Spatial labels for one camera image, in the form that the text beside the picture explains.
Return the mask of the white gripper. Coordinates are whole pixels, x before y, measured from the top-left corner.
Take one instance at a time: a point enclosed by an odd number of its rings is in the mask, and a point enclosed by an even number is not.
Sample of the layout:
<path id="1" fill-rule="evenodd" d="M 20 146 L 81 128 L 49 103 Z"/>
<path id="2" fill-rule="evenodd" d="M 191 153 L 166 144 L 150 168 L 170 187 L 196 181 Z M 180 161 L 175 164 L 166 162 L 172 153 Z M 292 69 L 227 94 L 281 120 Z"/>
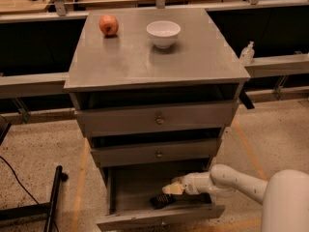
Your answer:
<path id="1" fill-rule="evenodd" d="M 171 182 L 172 184 L 162 188 L 165 194 L 182 195 L 184 191 L 189 195 L 208 193 L 210 187 L 210 173 L 190 173 L 175 177 Z"/>

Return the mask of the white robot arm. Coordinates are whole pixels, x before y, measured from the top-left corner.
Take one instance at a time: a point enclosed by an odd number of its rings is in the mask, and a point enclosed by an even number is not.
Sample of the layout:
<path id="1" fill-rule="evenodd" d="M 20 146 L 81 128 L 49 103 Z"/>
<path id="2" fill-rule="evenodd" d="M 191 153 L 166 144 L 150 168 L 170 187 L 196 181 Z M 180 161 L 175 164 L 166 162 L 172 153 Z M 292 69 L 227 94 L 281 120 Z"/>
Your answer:
<path id="1" fill-rule="evenodd" d="M 216 164 L 208 172 L 174 178 L 165 194 L 207 193 L 229 197 L 236 190 L 263 206 L 261 232 L 309 232 L 309 175 L 282 170 L 268 181 Z"/>

